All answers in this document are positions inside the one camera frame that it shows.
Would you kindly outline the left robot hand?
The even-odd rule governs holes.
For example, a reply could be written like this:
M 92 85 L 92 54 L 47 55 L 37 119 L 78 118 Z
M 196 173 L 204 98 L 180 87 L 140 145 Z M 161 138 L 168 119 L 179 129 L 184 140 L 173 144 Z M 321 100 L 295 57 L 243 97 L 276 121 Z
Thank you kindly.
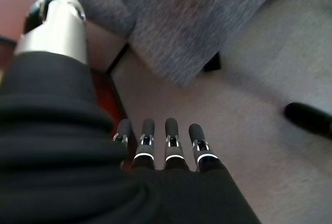
M 130 122 L 110 138 L 78 0 L 38 0 L 24 27 L 1 80 L 1 223 L 259 223 L 196 123 L 195 172 L 173 118 L 162 170 L 151 119 L 130 169 L 122 168 Z

